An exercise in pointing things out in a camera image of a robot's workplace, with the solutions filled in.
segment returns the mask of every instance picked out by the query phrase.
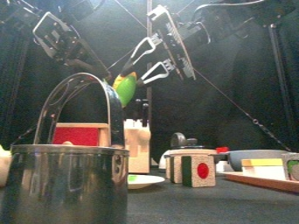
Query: stainless steel pot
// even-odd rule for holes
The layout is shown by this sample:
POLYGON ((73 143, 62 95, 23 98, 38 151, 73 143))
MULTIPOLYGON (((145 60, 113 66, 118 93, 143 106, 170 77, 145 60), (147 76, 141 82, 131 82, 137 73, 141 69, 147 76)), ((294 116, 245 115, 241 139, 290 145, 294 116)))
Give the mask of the stainless steel pot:
POLYGON ((54 89, 33 145, 13 147, 2 223, 127 223, 127 167, 122 105, 95 76, 79 73, 54 89), (107 97, 111 147, 54 145, 65 103, 91 83, 107 97))

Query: metal pole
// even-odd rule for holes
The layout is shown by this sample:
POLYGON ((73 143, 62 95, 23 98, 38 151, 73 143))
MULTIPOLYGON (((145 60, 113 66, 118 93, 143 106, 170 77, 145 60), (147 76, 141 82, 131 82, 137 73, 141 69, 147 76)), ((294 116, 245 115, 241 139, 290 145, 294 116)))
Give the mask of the metal pole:
POLYGON ((285 104, 285 116, 286 116, 286 125, 292 136, 293 145, 298 145, 298 135, 296 130, 296 115, 293 111, 293 104, 290 100, 290 92, 286 80, 286 70, 285 70, 285 62, 282 60, 282 52, 280 46, 280 34, 277 30, 277 24, 272 24, 269 26, 269 33, 272 38, 273 50, 276 55, 276 67, 281 85, 281 92, 285 104))
MULTIPOLYGON (((154 1, 153 0, 147 0, 147 13, 150 11, 153 11, 154 9, 154 1)), ((147 37, 153 37, 154 36, 154 31, 153 31, 154 27, 153 27, 153 23, 150 21, 150 18, 147 18, 147 37)), ((147 70, 150 70, 153 67, 153 63, 147 64, 147 70)), ((153 124, 153 88, 149 87, 146 90, 146 98, 149 100, 149 125, 151 127, 153 124)))

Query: white plate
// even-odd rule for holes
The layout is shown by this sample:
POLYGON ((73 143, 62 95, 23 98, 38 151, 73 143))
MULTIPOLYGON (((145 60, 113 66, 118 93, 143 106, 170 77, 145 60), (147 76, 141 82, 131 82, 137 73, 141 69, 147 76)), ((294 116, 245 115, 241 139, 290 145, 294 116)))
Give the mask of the white plate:
POLYGON ((157 176, 129 174, 127 177, 129 189, 139 189, 161 182, 165 182, 165 178, 157 176))

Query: table surface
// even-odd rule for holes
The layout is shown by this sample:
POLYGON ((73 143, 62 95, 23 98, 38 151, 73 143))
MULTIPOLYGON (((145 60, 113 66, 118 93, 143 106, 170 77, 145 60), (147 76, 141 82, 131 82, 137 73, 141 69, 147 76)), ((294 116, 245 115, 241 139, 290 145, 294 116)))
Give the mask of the table surface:
MULTIPOLYGON (((165 177, 158 169, 151 174, 165 177)), ((299 194, 241 184, 217 175, 217 186, 171 183, 129 191, 127 223, 299 223, 299 194)))

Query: red object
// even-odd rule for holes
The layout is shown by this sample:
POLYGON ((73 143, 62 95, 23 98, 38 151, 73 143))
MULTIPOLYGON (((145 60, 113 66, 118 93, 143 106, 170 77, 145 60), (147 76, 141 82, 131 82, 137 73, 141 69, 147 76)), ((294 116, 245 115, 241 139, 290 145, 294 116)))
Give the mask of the red object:
POLYGON ((207 164, 201 163, 198 166, 198 175, 202 179, 206 179, 210 176, 210 167, 207 164))
POLYGON ((99 145, 99 129, 97 128, 61 128, 54 133, 54 144, 73 142, 74 145, 99 145))
POLYGON ((227 151, 230 151, 230 147, 219 147, 219 148, 217 148, 217 152, 218 153, 227 152, 227 151))

